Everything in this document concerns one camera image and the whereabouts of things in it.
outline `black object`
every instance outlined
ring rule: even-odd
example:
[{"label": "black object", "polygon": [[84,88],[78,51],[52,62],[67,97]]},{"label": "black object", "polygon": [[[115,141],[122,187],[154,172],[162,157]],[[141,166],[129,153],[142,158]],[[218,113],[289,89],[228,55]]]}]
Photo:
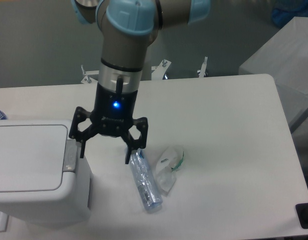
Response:
[{"label": "black object", "polygon": [[[125,163],[129,163],[132,151],[144,149],[147,142],[148,121],[142,117],[133,119],[137,91],[122,93],[123,80],[118,77],[116,92],[111,92],[97,84],[95,106],[92,112],[78,106],[75,110],[69,137],[82,144],[80,157],[84,157],[86,141],[97,134],[122,137],[128,150]],[[78,124],[90,119],[92,124],[84,131],[78,130]],[[129,129],[132,126],[140,131],[139,139],[134,139]]]},{"label": "black object", "polygon": [[[308,187],[308,176],[305,176]],[[296,211],[302,228],[308,229],[308,203],[301,203],[296,205]]]},{"label": "black object", "polygon": [[301,203],[296,205],[296,210],[300,225],[304,229],[308,229],[308,203]]}]

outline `light blue joint cap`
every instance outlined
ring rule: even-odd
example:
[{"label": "light blue joint cap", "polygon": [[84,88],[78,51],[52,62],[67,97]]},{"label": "light blue joint cap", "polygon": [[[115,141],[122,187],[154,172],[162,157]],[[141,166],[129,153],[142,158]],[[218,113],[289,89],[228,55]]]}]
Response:
[{"label": "light blue joint cap", "polygon": [[153,31],[155,5],[152,0],[111,0],[106,15],[118,30],[129,35],[147,35]]},{"label": "light blue joint cap", "polygon": [[188,24],[207,17],[210,10],[210,0],[192,0]]},{"label": "light blue joint cap", "polygon": [[71,0],[71,3],[72,3],[72,6],[73,6],[73,8],[74,8],[74,11],[75,11],[75,13],[76,13],[76,16],[77,16],[79,22],[80,22],[81,24],[90,24],[90,23],[83,17],[83,15],[80,13],[80,11],[78,10],[75,0]]},{"label": "light blue joint cap", "polygon": [[99,29],[100,29],[100,25],[98,24],[98,17],[97,17],[97,15],[98,15],[99,7],[100,7],[100,5],[103,3],[103,1],[104,1],[104,0],[100,0],[100,1],[99,1],[98,5],[97,5],[97,7],[96,7],[96,11],[95,11],[95,19],[96,19],[96,23],[97,23],[97,26],[98,26]]}]

